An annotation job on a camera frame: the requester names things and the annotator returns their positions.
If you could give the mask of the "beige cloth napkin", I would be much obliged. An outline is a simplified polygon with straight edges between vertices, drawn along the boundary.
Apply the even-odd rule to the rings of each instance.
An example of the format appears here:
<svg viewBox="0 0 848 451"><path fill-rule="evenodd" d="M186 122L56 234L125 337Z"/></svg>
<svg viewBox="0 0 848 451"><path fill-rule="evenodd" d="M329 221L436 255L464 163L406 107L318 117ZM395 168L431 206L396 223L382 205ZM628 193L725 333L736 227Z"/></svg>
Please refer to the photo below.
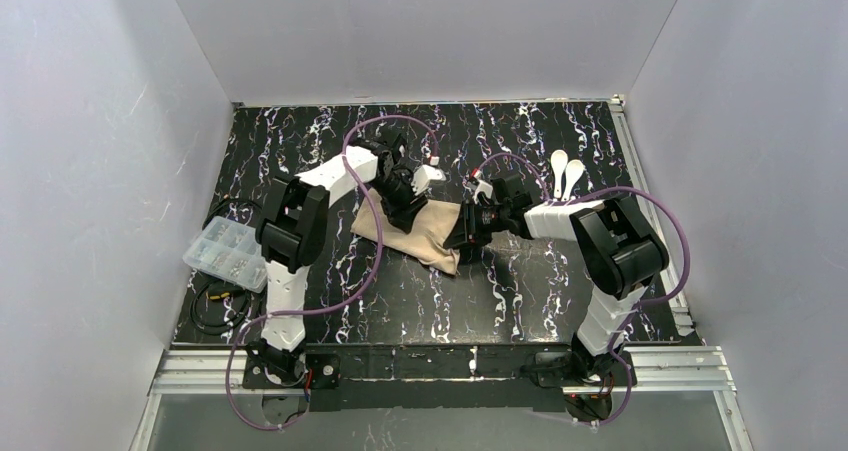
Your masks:
<svg viewBox="0 0 848 451"><path fill-rule="evenodd" d="M381 198L374 189L369 191L369 197L376 205L385 247L411 256L422 265L450 276L457 274L460 252L446 248L444 242L448 239L459 217L459 204L429 200L418 212L411 230L404 232L388 222L381 207Z"/></svg>

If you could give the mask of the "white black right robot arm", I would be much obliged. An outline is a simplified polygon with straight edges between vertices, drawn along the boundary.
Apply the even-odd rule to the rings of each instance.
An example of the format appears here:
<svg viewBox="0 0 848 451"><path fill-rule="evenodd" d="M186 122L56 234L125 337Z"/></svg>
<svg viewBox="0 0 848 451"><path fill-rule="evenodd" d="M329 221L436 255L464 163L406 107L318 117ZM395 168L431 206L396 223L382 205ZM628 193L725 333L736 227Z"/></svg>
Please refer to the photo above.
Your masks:
<svg viewBox="0 0 848 451"><path fill-rule="evenodd" d="M489 244L492 235L502 231L524 239L577 243L593 289L572 347L592 358L618 348L619 327L669 264L665 244L636 200L538 202L516 173L493 179L491 187L487 191L483 182L477 183L475 197L461 203L443 247L467 253Z"/></svg>

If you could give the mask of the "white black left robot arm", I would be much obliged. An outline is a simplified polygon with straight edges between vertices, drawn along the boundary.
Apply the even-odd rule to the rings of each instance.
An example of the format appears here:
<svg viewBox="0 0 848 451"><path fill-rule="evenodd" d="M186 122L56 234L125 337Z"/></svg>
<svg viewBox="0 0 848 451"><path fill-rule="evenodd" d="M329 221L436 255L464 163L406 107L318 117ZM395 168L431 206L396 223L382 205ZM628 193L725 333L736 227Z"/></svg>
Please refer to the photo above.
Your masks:
<svg viewBox="0 0 848 451"><path fill-rule="evenodd" d="M435 163L411 170L405 153L406 140L396 133L355 138L345 154L273 180L256 229L268 292L269 317L261 337L272 348L292 352L304 340L307 278L324 249L329 210L355 190L367 191L352 225L355 235L456 274L459 253L443 243L461 216L460 207L429 199L430 185L443 180L443 172Z"/></svg>

